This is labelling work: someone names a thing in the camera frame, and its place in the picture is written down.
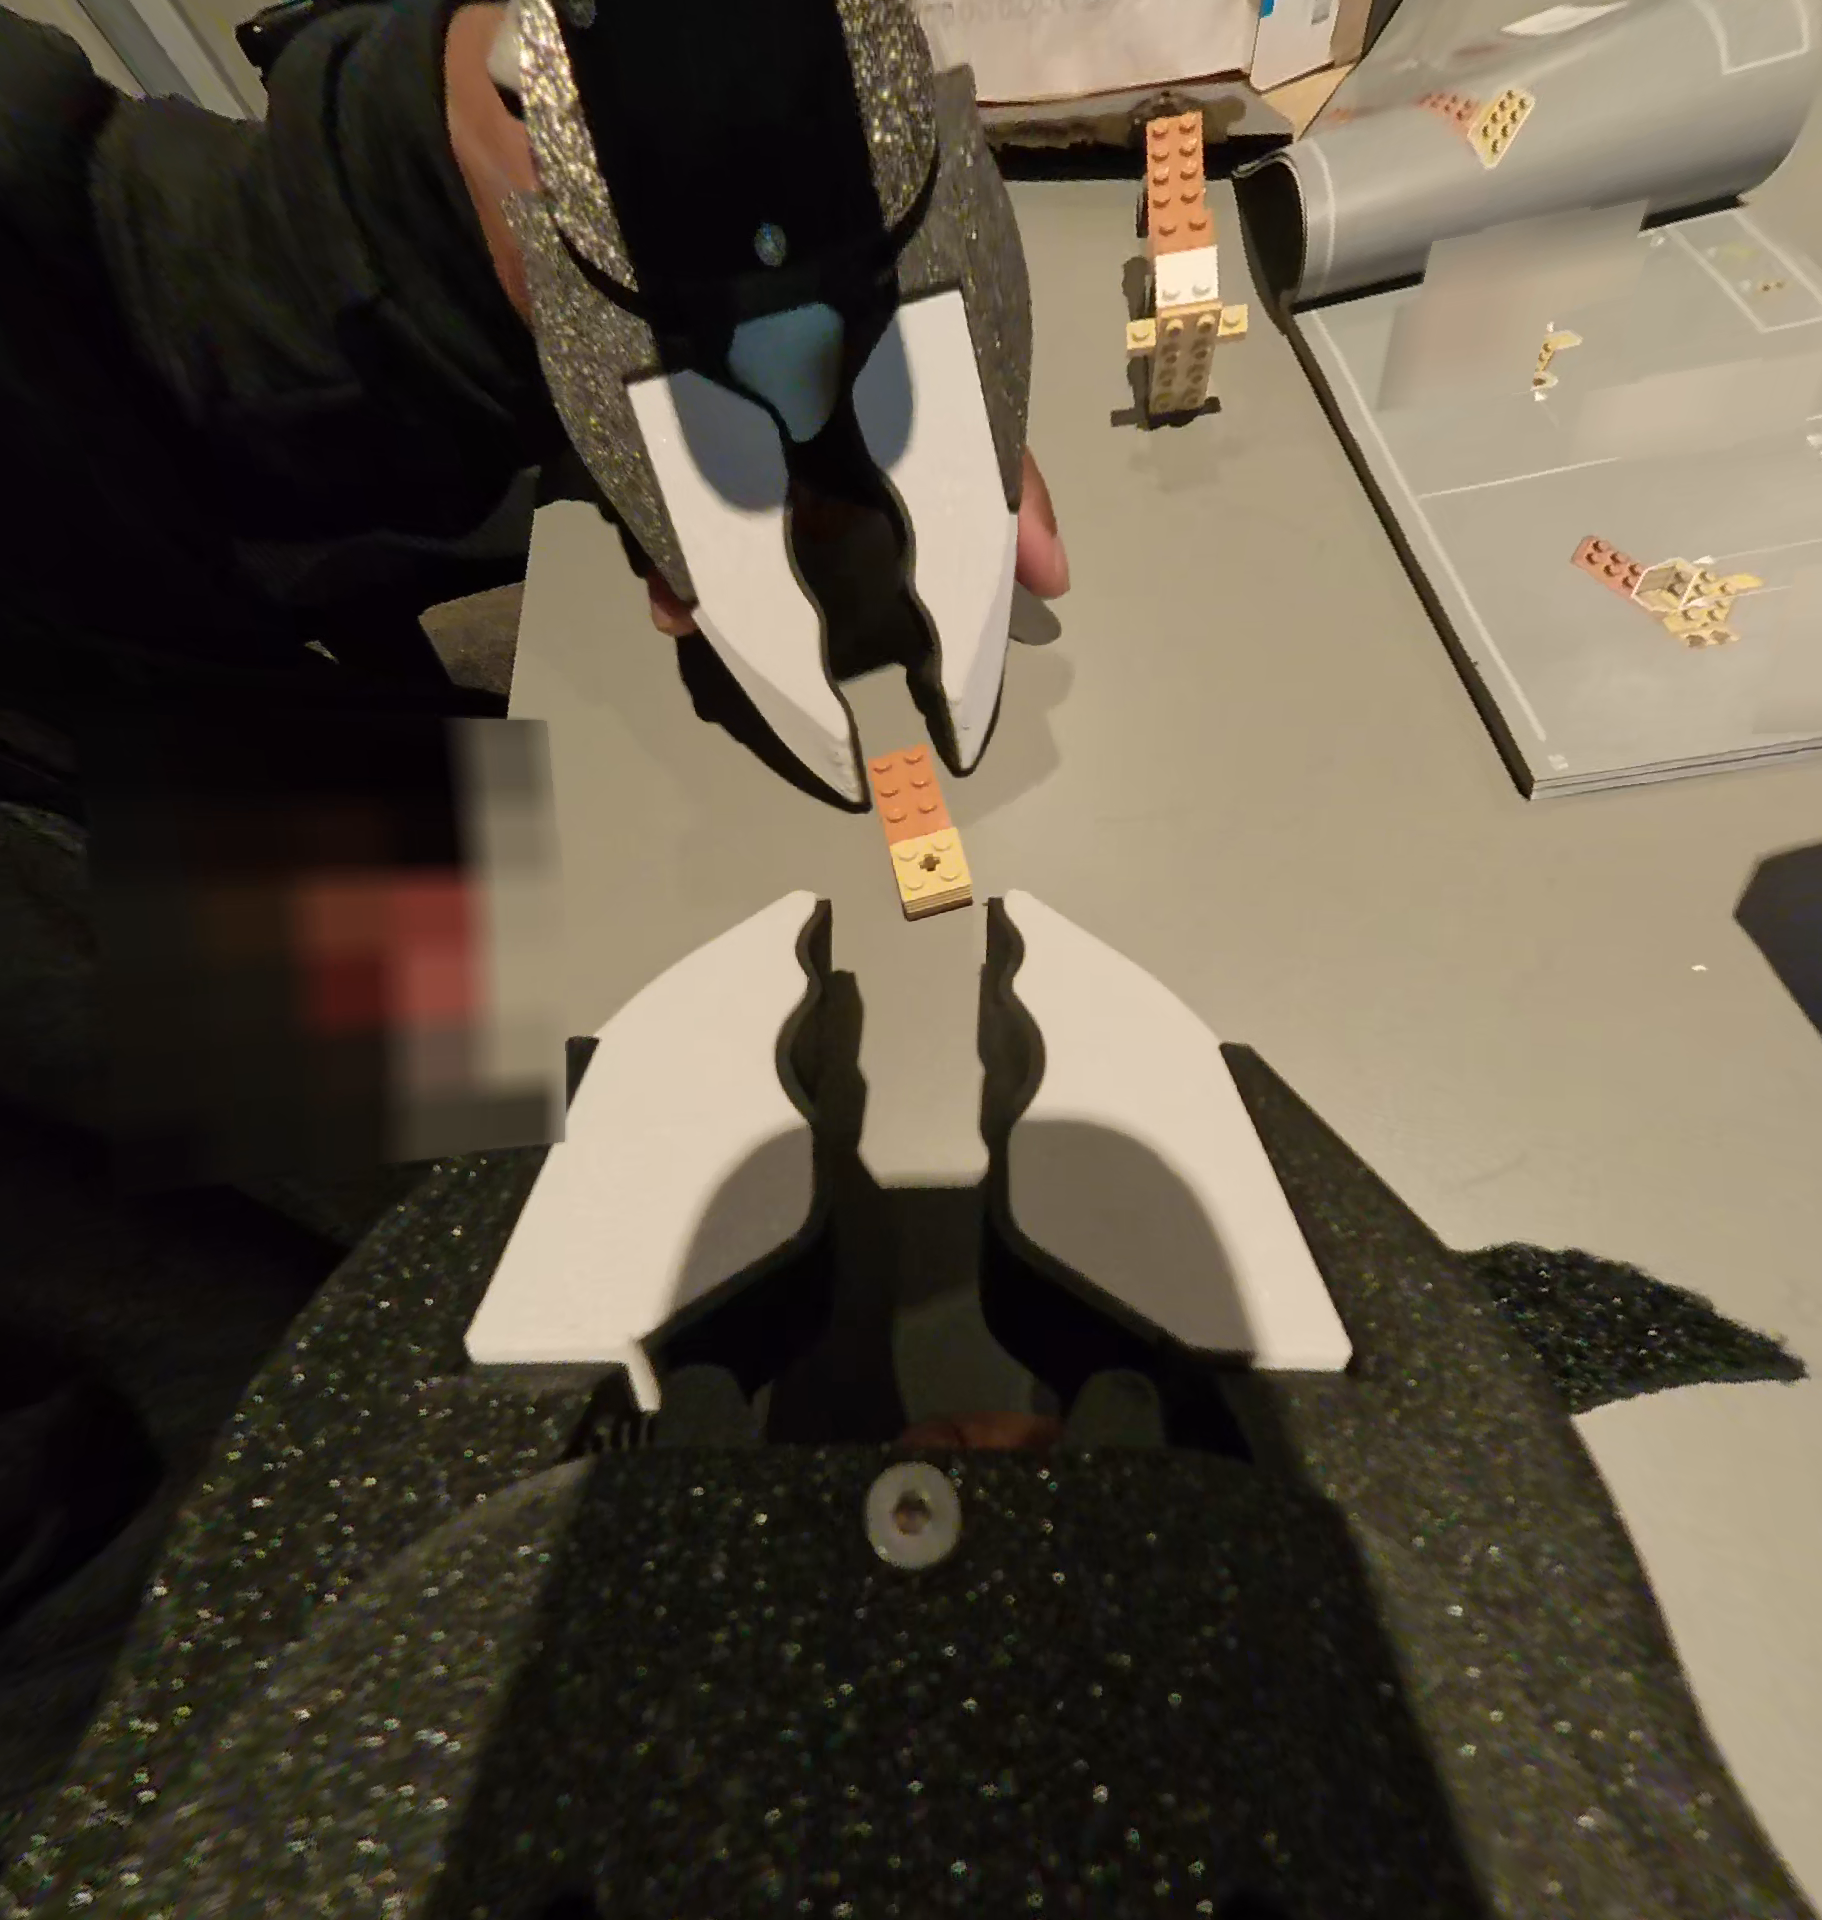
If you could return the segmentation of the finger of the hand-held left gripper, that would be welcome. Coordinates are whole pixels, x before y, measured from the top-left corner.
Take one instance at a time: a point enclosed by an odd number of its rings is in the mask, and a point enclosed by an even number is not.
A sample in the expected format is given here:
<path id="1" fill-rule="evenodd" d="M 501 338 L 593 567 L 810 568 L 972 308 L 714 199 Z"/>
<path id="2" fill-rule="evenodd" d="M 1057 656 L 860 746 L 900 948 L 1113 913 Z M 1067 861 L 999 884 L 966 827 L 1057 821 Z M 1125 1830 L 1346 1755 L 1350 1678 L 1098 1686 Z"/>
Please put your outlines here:
<path id="1" fill-rule="evenodd" d="M 972 321 L 955 292 L 894 304 L 850 381 L 850 410 L 900 507 L 951 763 L 966 773 L 995 731 L 1020 518 L 1006 507 Z"/>
<path id="2" fill-rule="evenodd" d="M 848 806 L 868 806 L 850 708 L 824 677 L 820 607 L 784 547 L 782 427 L 700 368 L 633 387 L 684 600 L 775 742 Z"/>

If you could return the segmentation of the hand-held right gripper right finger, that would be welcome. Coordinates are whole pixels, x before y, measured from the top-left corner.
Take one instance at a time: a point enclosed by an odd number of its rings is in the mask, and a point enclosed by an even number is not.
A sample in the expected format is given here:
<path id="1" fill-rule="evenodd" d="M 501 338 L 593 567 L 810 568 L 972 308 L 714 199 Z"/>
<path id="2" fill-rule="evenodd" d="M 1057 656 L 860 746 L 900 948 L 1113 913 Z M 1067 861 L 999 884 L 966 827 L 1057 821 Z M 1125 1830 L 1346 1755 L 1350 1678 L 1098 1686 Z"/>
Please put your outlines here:
<path id="1" fill-rule="evenodd" d="M 979 1134 L 995 1223 L 1100 1317 L 1212 1359 L 1341 1373 L 1350 1333 L 1225 1055 L 1064 910 L 987 910 Z"/>

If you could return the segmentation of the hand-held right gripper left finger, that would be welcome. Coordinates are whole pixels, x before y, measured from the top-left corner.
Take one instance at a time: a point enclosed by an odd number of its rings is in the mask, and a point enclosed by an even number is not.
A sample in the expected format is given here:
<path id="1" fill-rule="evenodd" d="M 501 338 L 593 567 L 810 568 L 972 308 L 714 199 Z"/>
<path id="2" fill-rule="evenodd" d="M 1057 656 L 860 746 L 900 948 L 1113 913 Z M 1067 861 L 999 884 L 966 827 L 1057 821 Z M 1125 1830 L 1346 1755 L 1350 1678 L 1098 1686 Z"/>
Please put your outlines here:
<path id="1" fill-rule="evenodd" d="M 814 1240 L 824 965 L 831 905 L 782 896 L 613 1013 L 465 1326 L 477 1368 L 617 1367 L 657 1408 L 706 1317 Z"/>

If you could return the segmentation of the orange and yellow brick assembly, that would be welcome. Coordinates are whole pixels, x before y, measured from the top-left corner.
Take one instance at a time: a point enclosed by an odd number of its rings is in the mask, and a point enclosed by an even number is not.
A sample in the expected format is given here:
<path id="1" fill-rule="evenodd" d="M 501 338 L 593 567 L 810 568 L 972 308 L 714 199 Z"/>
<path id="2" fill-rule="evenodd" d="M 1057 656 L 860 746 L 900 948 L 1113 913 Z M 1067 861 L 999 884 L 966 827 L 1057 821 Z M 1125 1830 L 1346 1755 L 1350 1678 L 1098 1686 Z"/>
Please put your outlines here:
<path id="1" fill-rule="evenodd" d="M 931 746 L 868 758 L 906 920 L 972 905 L 972 861 L 945 809 Z"/>

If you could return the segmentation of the person's left forearm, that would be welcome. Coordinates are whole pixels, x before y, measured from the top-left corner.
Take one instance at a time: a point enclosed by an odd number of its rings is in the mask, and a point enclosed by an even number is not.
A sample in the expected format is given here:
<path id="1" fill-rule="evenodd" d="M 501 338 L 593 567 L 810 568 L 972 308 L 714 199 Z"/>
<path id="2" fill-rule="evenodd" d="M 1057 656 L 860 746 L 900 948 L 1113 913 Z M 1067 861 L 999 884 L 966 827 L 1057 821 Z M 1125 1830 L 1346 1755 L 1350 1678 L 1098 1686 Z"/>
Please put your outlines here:
<path id="1" fill-rule="evenodd" d="M 0 704 L 440 704 L 277 576 L 465 539 L 556 415 L 447 126 L 462 7 L 346 7 L 269 115 L 130 100 L 0 7 Z"/>

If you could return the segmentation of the person's left hand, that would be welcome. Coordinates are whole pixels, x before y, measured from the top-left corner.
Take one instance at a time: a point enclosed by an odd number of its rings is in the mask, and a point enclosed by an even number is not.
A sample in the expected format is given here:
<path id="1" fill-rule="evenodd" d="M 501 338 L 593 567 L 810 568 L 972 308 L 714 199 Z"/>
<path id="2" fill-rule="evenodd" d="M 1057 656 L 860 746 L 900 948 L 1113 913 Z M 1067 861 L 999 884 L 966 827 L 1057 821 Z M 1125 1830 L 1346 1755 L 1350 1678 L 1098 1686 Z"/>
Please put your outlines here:
<path id="1" fill-rule="evenodd" d="M 492 269 L 531 325 L 531 287 L 521 267 L 521 238 L 509 228 L 509 206 L 538 194 L 538 156 L 509 96 L 492 78 L 492 50 L 501 37 L 508 7 L 462 7 L 447 24 L 447 131 L 457 169 L 472 192 L 477 227 L 492 249 Z M 791 532 L 805 539 L 835 539 L 857 532 L 868 508 L 882 508 L 882 490 L 857 471 L 857 456 L 810 456 L 791 480 Z M 1042 487 L 1042 467 L 1020 462 L 1020 539 L 1017 539 L 1017 585 L 1057 600 L 1074 585 L 1067 539 Z"/>

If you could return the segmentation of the standing brick model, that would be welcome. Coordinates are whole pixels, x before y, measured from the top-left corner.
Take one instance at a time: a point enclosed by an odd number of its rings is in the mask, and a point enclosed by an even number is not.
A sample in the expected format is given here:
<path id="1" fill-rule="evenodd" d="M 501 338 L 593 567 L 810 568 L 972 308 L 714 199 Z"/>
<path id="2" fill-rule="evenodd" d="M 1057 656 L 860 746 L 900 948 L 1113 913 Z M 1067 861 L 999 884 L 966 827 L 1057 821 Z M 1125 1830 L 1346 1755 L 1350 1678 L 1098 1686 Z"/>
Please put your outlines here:
<path id="1" fill-rule="evenodd" d="M 1148 119 L 1140 148 L 1140 292 L 1132 295 L 1125 362 L 1140 368 L 1148 427 L 1174 427 L 1206 410 L 1215 352 L 1249 337 L 1253 308 L 1221 292 L 1206 115 Z"/>

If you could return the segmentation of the person's black jacket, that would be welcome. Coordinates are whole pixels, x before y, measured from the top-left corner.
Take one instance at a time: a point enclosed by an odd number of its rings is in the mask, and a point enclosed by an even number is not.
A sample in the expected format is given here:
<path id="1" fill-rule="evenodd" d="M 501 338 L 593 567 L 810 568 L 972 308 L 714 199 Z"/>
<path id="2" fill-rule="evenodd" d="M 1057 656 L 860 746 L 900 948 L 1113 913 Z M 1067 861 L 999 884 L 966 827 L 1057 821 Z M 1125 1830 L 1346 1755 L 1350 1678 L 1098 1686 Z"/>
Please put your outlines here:
<path id="1" fill-rule="evenodd" d="M 548 726 L 327 679 L 0 696 L 0 1769 L 76 1746 L 333 1264 L 560 1139 Z"/>

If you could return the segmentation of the grey instruction booklet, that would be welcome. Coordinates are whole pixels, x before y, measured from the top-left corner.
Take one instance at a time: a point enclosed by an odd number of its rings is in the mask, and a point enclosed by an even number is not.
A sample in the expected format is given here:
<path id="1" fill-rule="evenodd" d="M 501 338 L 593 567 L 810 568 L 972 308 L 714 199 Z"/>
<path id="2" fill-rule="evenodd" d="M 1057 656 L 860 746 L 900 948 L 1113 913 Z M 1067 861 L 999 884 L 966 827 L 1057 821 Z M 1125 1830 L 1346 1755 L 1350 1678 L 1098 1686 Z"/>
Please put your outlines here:
<path id="1" fill-rule="evenodd" d="M 1822 750 L 1822 7 L 1402 7 L 1236 179 L 1526 795 Z"/>

